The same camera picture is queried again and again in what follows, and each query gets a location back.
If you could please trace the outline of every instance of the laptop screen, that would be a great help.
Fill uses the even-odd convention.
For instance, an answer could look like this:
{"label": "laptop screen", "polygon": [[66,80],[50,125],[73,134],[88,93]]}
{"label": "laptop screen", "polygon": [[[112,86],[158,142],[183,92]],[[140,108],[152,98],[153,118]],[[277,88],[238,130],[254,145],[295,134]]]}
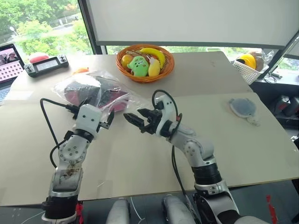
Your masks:
{"label": "laptop screen", "polygon": [[13,44],[0,47],[0,84],[11,81],[24,70],[24,63]]}

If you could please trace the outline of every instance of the yellow banana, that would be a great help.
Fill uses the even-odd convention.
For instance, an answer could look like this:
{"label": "yellow banana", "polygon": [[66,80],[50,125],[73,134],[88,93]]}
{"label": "yellow banana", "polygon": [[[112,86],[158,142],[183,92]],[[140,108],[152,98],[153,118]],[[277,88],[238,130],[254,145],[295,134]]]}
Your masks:
{"label": "yellow banana", "polygon": [[160,62],[157,59],[154,59],[153,57],[149,60],[149,76],[157,76],[160,74]]}
{"label": "yellow banana", "polygon": [[140,52],[144,53],[144,54],[149,54],[149,55],[156,56],[160,61],[160,68],[163,67],[163,65],[165,63],[165,56],[161,51],[159,51],[157,49],[154,49],[154,48],[142,48],[140,50]]}

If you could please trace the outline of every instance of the yellow object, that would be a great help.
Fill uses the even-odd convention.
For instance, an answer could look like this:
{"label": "yellow object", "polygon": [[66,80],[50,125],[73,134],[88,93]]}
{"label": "yellow object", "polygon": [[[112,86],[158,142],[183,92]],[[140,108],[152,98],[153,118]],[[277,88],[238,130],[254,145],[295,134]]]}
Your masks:
{"label": "yellow object", "polygon": [[124,69],[129,69],[127,67],[128,64],[130,64],[130,62],[133,60],[133,56],[131,55],[124,55],[122,58],[121,58],[121,65]]}
{"label": "yellow object", "polygon": [[157,76],[160,74],[160,62],[153,57],[149,60],[149,76]]}
{"label": "yellow object", "polygon": [[160,68],[163,67],[163,65],[165,63],[165,56],[164,56],[164,54],[161,51],[159,51],[157,49],[154,49],[154,48],[142,48],[140,50],[140,52],[156,56],[159,59],[159,61],[160,61]]}
{"label": "yellow object", "polygon": [[76,71],[73,72],[73,75],[77,74],[77,73],[81,73],[81,72],[87,72],[87,71],[89,71],[88,67],[86,67],[86,68],[79,68],[78,70],[76,70]]}
{"label": "yellow object", "polygon": [[256,69],[256,60],[251,54],[245,54],[239,57],[245,61],[245,65],[251,67],[252,69]]}

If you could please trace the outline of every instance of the orange basket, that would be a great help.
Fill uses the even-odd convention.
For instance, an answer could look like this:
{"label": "orange basket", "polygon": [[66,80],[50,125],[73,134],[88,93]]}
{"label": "orange basket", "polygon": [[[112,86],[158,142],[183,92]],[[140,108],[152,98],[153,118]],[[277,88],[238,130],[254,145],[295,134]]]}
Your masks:
{"label": "orange basket", "polygon": [[[121,58],[124,55],[131,55],[133,57],[143,56],[149,62],[147,56],[150,56],[150,55],[141,53],[140,49],[142,49],[142,48],[154,48],[154,49],[157,49],[157,50],[161,51],[165,55],[165,64],[164,64],[163,68],[161,69],[159,75],[154,76],[154,77],[149,77],[149,76],[136,77],[136,76],[133,76],[131,73],[129,73],[128,71],[126,71],[122,67]],[[132,79],[135,82],[138,82],[138,83],[151,83],[151,82],[157,81],[161,78],[164,78],[164,77],[166,77],[167,75],[169,75],[171,73],[171,71],[174,68],[174,59],[173,59],[173,56],[172,56],[171,53],[169,53],[167,50],[165,50],[164,48],[161,48],[159,46],[151,45],[151,44],[136,44],[136,45],[129,46],[129,47],[125,48],[124,50],[121,50],[117,54],[117,56],[116,56],[116,66],[118,67],[118,69],[121,71],[122,74],[129,77],[130,79]]]}

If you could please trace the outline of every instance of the white plastic basket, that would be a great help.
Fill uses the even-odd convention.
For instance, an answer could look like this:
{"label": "white plastic basket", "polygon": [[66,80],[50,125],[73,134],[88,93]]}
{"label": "white plastic basket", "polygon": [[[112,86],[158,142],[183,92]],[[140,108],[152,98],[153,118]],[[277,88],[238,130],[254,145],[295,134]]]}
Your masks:
{"label": "white plastic basket", "polygon": [[248,85],[252,84],[261,74],[264,73],[264,71],[266,71],[269,68],[268,65],[264,64],[263,69],[260,72],[258,72],[238,61],[234,61],[233,66],[240,72],[240,74],[248,83]]}

